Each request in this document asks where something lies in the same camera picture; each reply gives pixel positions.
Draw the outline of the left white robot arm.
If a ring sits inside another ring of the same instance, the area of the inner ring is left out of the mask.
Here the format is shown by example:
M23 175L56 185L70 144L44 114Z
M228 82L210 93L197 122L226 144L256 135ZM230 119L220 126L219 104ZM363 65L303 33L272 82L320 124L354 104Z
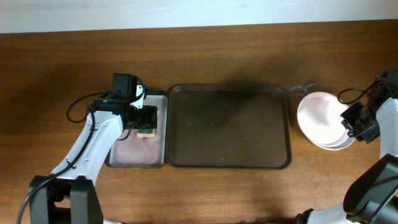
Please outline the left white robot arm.
M31 223L95 223L107 221L95 190L112 145L124 140L125 129L155 129L157 107L135 107L119 100L96 100L86 124L66 158L48 176L30 183L24 205Z

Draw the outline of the orange green sponge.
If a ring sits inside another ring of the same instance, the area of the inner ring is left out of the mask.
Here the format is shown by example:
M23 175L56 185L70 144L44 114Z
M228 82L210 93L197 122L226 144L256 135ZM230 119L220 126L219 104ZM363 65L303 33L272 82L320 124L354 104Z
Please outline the orange green sponge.
M153 138L156 134L156 129L139 129L136 136L139 138Z

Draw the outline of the white plate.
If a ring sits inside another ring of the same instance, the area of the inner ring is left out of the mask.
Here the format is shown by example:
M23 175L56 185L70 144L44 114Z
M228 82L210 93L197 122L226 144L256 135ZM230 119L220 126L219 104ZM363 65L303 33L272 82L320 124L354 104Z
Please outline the white plate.
M314 145L316 145L322 149L326 149L329 151L339 151L339 150L342 150L342 149L347 148L350 145L352 145L356 139L352 138L352 137L348 137L347 135L344 135L344 136L340 137L338 140L336 140L335 142L328 143L328 144L320 144L320 143L313 141L310 138L308 138L308 140L311 143L313 143Z

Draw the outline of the pink plate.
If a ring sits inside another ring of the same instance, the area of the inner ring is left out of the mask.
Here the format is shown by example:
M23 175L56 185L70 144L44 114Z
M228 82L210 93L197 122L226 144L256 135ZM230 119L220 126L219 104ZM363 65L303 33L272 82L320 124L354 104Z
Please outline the pink plate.
M346 140L348 130L341 114L348 109L335 95L322 91L305 96L297 108L297 121L304 135L318 145L335 147Z

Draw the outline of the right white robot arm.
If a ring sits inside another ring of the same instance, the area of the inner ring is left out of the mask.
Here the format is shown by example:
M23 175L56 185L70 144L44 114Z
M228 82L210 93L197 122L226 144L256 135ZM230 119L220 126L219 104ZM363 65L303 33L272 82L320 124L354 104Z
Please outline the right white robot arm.
M299 213L293 224L397 224L397 100L389 98L376 112L381 132L380 159L333 207Z

